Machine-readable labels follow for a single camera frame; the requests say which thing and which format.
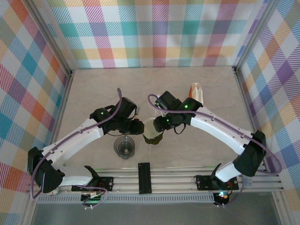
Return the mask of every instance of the black bracket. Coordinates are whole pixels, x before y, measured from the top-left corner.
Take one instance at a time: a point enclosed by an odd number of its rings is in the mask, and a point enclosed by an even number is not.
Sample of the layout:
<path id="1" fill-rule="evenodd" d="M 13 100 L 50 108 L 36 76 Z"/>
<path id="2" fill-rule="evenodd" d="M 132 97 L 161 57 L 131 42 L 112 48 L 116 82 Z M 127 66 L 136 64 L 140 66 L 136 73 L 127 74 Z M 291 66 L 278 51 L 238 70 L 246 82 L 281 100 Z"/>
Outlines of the black bracket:
<path id="1" fill-rule="evenodd" d="M 139 194 L 151 194 L 150 163 L 139 163 Z"/>
<path id="2" fill-rule="evenodd" d="M 99 177 L 96 187 L 105 188 L 108 191 L 113 191 L 113 177 Z M 72 186 L 71 191 L 98 191 L 98 189 L 86 189 L 78 186 Z"/>
<path id="3" fill-rule="evenodd" d="M 195 183 L 197 185 L 198 191 L 214 191 L 214 190 L 230 191 L 231 190 L 231 187 L 228 185 L 228 183 L 224 183 L 224 185 L 219 189 L 215 188 L 212 185 L 212 179 L 211 179 L 210 175 L 206 175 L 206 176 L 196 175 L 194 179 L 195 179 Z M 236 177 L 231 178 L 228 182 L 232 183 L 233 190 L 239 190 L 239 184 L 238 184 Z"/>
<path id="4" fill-rule="evenodd" d="M 32 176 L 34 169 L 39 161 L 43 158 L 42 150 L 37 147 L 32 148 L 28 152 L 27 171 Z M 62 183 L 65 176 L 60 170 L 55 170 L 52 166 L 52 160 L 45 159 L 37 170 L 34 181 L 41 188 L 43 193 L 49 193 L 55 190 Z"/>

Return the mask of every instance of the cable connector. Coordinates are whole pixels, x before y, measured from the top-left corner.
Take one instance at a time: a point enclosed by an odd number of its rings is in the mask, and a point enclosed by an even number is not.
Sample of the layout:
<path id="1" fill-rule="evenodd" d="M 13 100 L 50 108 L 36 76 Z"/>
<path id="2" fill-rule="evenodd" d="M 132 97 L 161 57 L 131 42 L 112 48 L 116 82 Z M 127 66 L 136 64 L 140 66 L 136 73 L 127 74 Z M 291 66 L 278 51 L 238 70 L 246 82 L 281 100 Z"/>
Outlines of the cable connector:
<path id="1" fill-rule="evenodd" d="M 90 194 L 90 198 L 95 198 L 95 197 L 97 197 L 97 196 L 99 196 L 101 194 L 102 194 L 101 191 L 95 191 L 95 192 L 93 192 L 93 193 Z"/>

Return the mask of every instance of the beige table surface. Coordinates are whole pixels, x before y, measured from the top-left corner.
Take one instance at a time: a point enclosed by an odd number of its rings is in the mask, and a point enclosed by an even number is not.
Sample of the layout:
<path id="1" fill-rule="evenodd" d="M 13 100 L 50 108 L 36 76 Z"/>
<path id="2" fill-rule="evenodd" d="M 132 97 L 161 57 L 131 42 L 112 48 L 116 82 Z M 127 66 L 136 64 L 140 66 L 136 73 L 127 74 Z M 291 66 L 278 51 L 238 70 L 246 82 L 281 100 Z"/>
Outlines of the beige table surface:
<path id="1" fill-rule="evenodd" d="M 60 127 L 59 138 L 81 125 L 97 108 L 118 102 L 117 88 L 124 97 L 141 107 L 139 119 L 150 118 L 154 111 L 148 94 L 161 95 L 168 90 L 183 101 L 191 83 L 200 82 L 204 105 L 216 115 L 250 129 L 246 111 L 230 67 L 166 67 L 77 70 Z M 135 141 L 135 155 L 124 160 L 115 153 L 117 137 L 105 135 L 74 154 L 65 165 L 90 165 L 94 169 L 137 167 L 150 162 L 151 167 L 216 166 L 236 158 L 227 145 L 206 132 L 187 126 L 181 135 L 165 131 L 156 150 L 149 150 L 142 135 Z"/>

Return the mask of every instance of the plaid wallpaper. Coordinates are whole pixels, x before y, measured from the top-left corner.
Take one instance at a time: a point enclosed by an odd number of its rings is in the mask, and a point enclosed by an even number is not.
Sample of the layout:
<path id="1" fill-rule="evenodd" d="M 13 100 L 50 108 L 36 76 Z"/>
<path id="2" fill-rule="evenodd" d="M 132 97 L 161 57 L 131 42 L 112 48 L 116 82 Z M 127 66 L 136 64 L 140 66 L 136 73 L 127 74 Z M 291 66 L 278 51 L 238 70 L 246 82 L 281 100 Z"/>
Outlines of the plaid wallpaper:
<path id="1" fill-rule="evenodd" d="M 42 1 L 81 69 L 232 65 L 229 60 L 257 2 Z"/>
<path id="2" fill-rule="evenodd" d="M 33 0 L 33 2 L 36 5 L 37 9 L 39 10 L 40 15 L 42 16 L 44 22 L 47 24 L 48 30 L 52 34 L 52 37 L 55 40 L 57 46 L 59 47 L 63 57 L 65 58 L 68 66 L 69 66 L 69 68 L 75 69 L 74 65 L 72 64 L 72 61 L 70 59 L 69 54 L 67 54 L 61 39 L 58 37 L 57 32 L 55 31 L 49 17 L 47 16 L 47 13 L 46 13 L 45 9 L 42 7 L 41 1 L 40 0 Z"/>
<path id="3" fill-rule="evenodd" d="M 268 3 L 269 3 L 270 0 L 263 0 L 262 2 L 262 5 L 258 11 L 258 13 L 256 14 L 255 16 L 255 19 L 253 21 L 253 24 L 251 25 L 251 28 L 249 29 L 247 35 L 246 35 L 246 38 L 244 39 L 244 42 L 243 42 L 243 45 L 241 46 L 240 50 L 239 50 L 239 53 L 238 53 L 238 56 L 236 57 L 234 63 L 233 63 L 233 66 L 236 66 L 237 63 L 239 62 L 240 60 L 240 57 L 242 56 L 242 54 L 244 53 L 244 50 L 245 50 L 245 47 L 248 45 L 249 43 L 249 40 L 253 34 L 253 31 L 255 30 L 255 28 L 257 27 L 258 25 L 258 22 L 259 20 L 261 19 Z"/>
<path id="4" fill-rule="evenodd" d="M 280 177 L 300 224 L 300 0 L 280 1 L 241 79 L 255 125 L 282 164 Z"/>
<path id="5" fill-rule="evenodd" d="M 0 1 L 0 224 L 15 225 L 27 152 L 49 144 L 67 76 L 21 0 Z"/>

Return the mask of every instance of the clear plastic cup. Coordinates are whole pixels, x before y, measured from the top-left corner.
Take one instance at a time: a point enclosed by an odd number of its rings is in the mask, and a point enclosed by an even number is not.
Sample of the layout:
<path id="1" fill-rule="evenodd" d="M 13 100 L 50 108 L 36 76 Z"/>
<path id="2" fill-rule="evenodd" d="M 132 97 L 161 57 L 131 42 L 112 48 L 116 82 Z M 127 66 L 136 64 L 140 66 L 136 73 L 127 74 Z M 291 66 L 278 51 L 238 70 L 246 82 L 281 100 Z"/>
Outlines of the clear plastic cup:
<path id="1" fill-rule="evenodd" d="M 114 142 L 114 150 L 122 159 L 129 159 L 135 154 L 135 142 L 127 135 L 119 137 Z"/>

